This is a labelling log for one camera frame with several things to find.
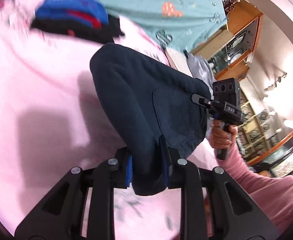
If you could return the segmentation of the pink sleeved right forearm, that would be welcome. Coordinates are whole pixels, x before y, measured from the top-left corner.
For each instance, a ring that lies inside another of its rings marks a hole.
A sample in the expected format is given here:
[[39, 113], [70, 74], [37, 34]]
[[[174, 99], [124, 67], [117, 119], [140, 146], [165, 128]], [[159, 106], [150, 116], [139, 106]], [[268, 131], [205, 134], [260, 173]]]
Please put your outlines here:
[[249, 169], [235, 144], [221, 166], [251, 196], [260, 209], [283, 233], [293, 222], [293, 176], [269, 178]]

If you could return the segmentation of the right hand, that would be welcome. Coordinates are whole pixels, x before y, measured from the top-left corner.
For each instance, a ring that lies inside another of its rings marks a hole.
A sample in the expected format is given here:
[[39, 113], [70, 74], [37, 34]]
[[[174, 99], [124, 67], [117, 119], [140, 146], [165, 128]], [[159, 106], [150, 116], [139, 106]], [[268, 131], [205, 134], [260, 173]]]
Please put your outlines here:
[[213, 149], [227, 149], [236, 141], [238, 128], [235, 125], [230, 125], [228, 132], [221, 129], [220, 126], [221, 121], [219, 120], [213, 120], [211, 123], [211, 132], [208, 141]]

